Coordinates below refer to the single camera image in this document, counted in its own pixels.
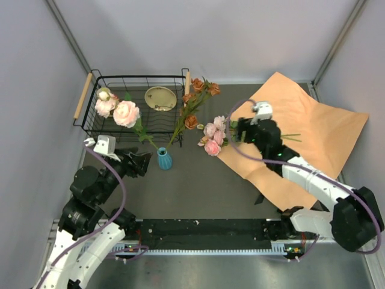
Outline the pink flower bunch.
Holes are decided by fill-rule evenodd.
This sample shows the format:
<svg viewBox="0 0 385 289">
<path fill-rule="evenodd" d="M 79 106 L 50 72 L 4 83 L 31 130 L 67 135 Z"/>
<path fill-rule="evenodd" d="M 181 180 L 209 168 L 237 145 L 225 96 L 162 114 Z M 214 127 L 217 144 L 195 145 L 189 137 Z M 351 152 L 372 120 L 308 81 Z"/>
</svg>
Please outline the pink flower bunch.
<svg viewBox="0 0 385 289">
<path fill-rule="evenodd" d="M 235 128 L 238 122 L 230 121 L 229 135 L 226 135 L 226 123 L 226 117 L 217 116 L 213 122 L 209 122 L 206 125 L 201 123 L 197 125 L 197 129 L 203 133 L 203 137 L 197 145 L 203 147 L 205 152 L 212 157 L 216 157 L 221 152 L 221 149 L 229 144 L 230 139 L 234 142 L 239 142 L 235 137 Z"/>
</svg>

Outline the large pink peony stem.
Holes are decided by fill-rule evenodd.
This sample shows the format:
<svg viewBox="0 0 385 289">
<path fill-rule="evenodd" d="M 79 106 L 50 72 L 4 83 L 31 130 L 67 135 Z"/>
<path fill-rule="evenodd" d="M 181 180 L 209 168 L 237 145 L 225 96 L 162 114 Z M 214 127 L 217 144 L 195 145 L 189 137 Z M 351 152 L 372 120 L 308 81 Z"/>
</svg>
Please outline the large pink peony stem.
<svg viewBox="0 0 385 289">
<path fill-rule="evenodd" d="M 97 90 L 96 96 L 94 108 L 100 117 L 107 119 L 112 116 L 116 125 L 133 130 L 139 142 L 147 140 L 156 150 L 159 149 L 142 124 L 140 108 L 131 101 L 128 94 L 126 94 L 128 98 L 120 100 L 109 88 L 101 87 Z"/>
</svg>

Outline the green orange wrapping paper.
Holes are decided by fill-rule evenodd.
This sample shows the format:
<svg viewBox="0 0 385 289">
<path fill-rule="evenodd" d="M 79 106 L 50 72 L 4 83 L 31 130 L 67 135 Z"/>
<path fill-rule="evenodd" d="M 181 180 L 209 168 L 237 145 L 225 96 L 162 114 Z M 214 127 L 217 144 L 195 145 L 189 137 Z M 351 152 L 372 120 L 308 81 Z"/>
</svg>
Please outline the green orange wrapping paper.
<svg viewBox="0 0 385 289">
<path fill-rule="evenodd" d="M 279 72 L 251 99 L 268 101 L 273 107 L 273 120 L 282 133 L 297 135 L 295 140 L 284 140 L 284 144 L 333 179 L 342 171 L 369 118 L 366 113 L 319 103 Z M 264 163 L 241 156 L 231 146 L 222 148 L 218 157 L 282 211 L 295 206 L 309 209 L 316 202 L 315 197 L 299 185 L 281 178 Z"/>
</svg>

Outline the orange rose stem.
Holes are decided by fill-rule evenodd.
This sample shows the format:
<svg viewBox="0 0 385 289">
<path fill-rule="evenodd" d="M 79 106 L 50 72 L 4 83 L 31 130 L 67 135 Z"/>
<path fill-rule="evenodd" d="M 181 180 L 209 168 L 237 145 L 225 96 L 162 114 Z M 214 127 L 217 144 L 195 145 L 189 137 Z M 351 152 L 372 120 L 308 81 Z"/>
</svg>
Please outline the orange rose stem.
<svg viewBox="0 0 385 289">
<path fill-rule="evenodd" d="M 173 144 L 174 139 L 180 136 L 186 129 L 194 129 L 198 125 L 197 113 L 210 98 L 221 93 L 220 86 L 217 83 L 210 82 L 204 78 L 188 78 L 185 88 L 192 88 L 188 93 L 185 92 L 182 97 L 183 105 L 179 112 L 179 118 L 176 122 L 174 133 L 166 150 Z"/>
</svg>

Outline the black gold-lettered ribbon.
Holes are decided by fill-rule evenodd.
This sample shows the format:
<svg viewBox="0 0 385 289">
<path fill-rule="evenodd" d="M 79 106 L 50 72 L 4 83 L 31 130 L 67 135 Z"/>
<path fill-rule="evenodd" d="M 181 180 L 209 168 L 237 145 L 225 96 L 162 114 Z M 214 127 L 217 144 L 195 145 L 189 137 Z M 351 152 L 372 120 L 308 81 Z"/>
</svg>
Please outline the black gold-lettered ribbon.
<svg viewBox="0 0 385 289">
<path fill-rule="evenodd" d="M 259 193 L 258 197 L 256 198 L 254 205 L 259 205 L 265 200 L 265 196 L 262 193 Z M 315 211 L 327 211 L 329 210 L 322 204 L 320 201 L 317 201 L 314 206 L 312 207 L 312 210 Z"/>
</svg>

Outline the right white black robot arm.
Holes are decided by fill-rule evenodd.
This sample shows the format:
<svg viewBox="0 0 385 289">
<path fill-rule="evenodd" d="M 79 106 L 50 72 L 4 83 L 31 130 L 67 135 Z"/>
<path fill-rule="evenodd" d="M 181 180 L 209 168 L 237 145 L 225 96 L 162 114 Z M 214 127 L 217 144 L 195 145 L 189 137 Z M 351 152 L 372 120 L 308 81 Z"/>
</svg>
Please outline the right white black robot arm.
<svg viewBox="0 0 385 289">
<path fill-rule="evenodd" d="M 298 152 L 283 144 L 281 131 L 272 119 L 256 121 L 242 117 L 235 135 L 238 141 L 255 145 L 262 155 L 260 161 L 270 171 L 299 185 L 326 207 L 326 211 L 302 206 L 285 210 L 288 219 L 280 224 L 285 237 L 312 232 L 329 236 L 345 250 L 357 253 L 375 238 L 377 243 L 369 253 L 379 250 L 384 222 L 370 189 L 350 187 L 315 169 Z"/>
</svg>

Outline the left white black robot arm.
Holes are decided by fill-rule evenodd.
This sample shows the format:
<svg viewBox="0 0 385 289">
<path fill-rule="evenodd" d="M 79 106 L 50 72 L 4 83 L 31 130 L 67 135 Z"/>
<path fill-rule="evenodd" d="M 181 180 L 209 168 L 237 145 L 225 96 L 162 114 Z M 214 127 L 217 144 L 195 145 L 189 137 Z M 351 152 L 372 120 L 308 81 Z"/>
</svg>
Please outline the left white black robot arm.
<svg viewBox="0 0 385 289">
<path fill-rule="evenodd" d="M 136 217 L 125 209 L 125 176 L 136 178 L 147 172 L 152 154 L 137 148 L 115 150 L 116 159 L 88 149 L 105 167 L 84 166 L 70 185 L 72 197 L 63 208 L 54 247 L 35 288 L 86 288 L 93 273 L 124 238 L 139 236 Z M 100 226 L 102 205 L 121 187 L 121 205 Z"/>
</svg>

